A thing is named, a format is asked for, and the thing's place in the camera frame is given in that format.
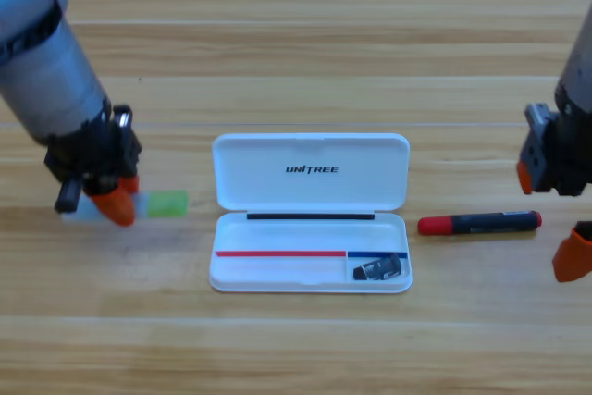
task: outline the wood grain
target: wood grain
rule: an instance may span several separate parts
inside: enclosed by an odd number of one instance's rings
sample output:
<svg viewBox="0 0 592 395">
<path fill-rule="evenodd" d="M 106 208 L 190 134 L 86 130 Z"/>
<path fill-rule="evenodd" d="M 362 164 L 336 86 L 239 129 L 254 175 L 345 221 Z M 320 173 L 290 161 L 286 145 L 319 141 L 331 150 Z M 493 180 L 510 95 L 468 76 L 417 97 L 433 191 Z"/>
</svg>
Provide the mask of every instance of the wood grain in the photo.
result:
<svg viewBox="0 0 592 395">
<path fill-rule="evenodd" d="M 553 107 L 549 77 L 102 78 L 142 125 L 516 124 L 533 102 Z M 15 123 L 4 102 L 0 123 Z"/>
<path fill-rule="evenodd" d="M 71 0 L 145 190 L 187 217 L 64 224 L 0 105 L 0 393 L 588 395 L 590 277 L 550 260 L 592 194 L 523 196 L 523 110 L 553 90 L 590 0 Z M 397 296 L 210 287 L 211 144 L 229 132 L 398 132 L 414 284 Z M 537 210 L 535 234 L 422 238 L 422 216 Z"/>
</svg>

